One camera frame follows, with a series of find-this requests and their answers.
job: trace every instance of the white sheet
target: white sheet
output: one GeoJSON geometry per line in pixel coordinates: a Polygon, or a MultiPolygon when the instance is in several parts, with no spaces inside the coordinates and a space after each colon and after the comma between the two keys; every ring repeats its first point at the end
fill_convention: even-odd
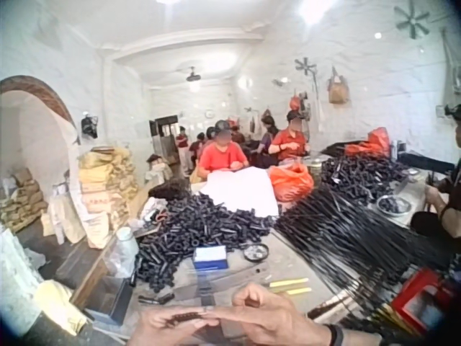
{"type": "Polygon", "coordinates": [[[224,203],[231,211],[254,209],[258,217],[279,215],[274,190],[264,169],[213,172],[200,192],[209,195],[216,205],[224,203]]]}

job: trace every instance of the stacked sack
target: stacked sack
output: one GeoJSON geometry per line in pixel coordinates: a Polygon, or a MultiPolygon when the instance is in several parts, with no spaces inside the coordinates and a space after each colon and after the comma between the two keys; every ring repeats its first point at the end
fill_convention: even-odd
{"type": "Polygon", "coordinates": [[[24,168],[13,174],[18,188],[10,198],[0,200],[0,219],[13,233],[30,225],[47,210],[39,184],[32,178],[29,169],[24,168]]]}
{"type": "Polygon", "coordinates": [[[125,148],[94,148],[79,160],[83,203],[89,213],[109,214],[113,231],[127,222],[127,203],[138,193],[134,170],[125,148]]]}

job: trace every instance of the black wristband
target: black wristband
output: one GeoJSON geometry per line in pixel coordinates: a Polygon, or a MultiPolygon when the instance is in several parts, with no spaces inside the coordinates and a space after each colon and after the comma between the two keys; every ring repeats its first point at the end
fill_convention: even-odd
{"type": "Polygon", "coordinates": [[[331,324],[327,324],[326,327],[328,327],[331,332],[330,346],[342,346],[344,340],[343,329],[331,324]]]}

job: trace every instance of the small box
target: small box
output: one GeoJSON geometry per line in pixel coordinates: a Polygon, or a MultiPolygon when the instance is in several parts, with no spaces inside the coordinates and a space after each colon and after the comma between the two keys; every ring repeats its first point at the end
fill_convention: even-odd
{"type": "Polygon", "coordinates": [[[225,246],[198,247],[194,251],[193,262],[196,270],[221,270],[229,268],[225,246]]]}
{"type": "Polygon", "coordinates": [[[121,326],[132,294],[128,280],[104,276],[89,296],[85,311],[97,321],[121,326]]]}

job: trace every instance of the orange plastic bag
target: orange plastic bag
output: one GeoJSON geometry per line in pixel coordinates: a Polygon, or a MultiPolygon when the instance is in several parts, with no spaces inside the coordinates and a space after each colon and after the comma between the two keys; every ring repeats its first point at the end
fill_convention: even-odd
{"type": "Polygon", "coordinates": [[[275,198],[280,202],[292,202],[309,195],[314,181],[308,168],[303,164],[289,167],[271,167],[269,178],[274,188],[275,198]]]}
{"type": "Polygon", "coordinates": [[[377,128],[368,133],[368,142],[360,144],[349,144],[344,149],[346,155],[356,154],[377,154],[377,155],[390,155],[389,135],[386,128],[377,128]]]}

